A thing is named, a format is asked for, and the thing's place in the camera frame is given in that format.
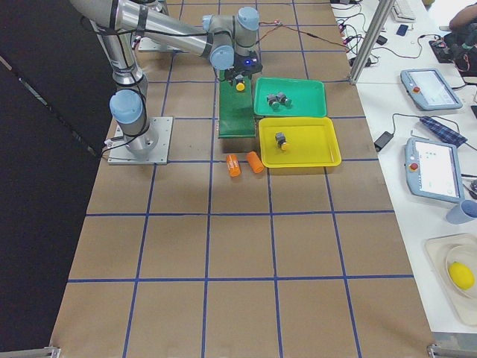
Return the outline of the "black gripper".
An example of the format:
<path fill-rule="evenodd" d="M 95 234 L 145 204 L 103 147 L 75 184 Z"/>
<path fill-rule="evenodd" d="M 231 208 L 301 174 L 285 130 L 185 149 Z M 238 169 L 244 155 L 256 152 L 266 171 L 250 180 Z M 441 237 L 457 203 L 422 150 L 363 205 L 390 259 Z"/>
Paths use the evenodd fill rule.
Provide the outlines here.
<path fill-rule="evenodd" d="M 245 78 L 251 79 L 252 74 L 252 69 L 237 69 L 233 67 L 224 70 L 223 80 L 227 81 L 229 84 L 236 84 L 243 82 Z"/>

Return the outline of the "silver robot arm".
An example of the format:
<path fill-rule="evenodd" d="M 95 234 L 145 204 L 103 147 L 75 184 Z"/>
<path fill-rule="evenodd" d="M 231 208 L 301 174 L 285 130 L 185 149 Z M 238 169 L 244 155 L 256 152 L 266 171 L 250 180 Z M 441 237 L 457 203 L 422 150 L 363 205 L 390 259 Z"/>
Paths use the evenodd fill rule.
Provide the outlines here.
<path fill-rule="evenodd" d="M 89 20 L 113 70 L 117 92 L 110 111 L 117 133 L 105 142 L 110 164 L 164 164 L 172 119 L 147 114 L 148 79 L 136 51 L 184 51 L 206 58 L 221 81 L 244 90 L 246 78 L 262 71 L 256 54 L 259 13 L 242 7 L 233 16 L 205 15 L 200 28 L 171 17 L 165 1 L 73 1 Z"/>

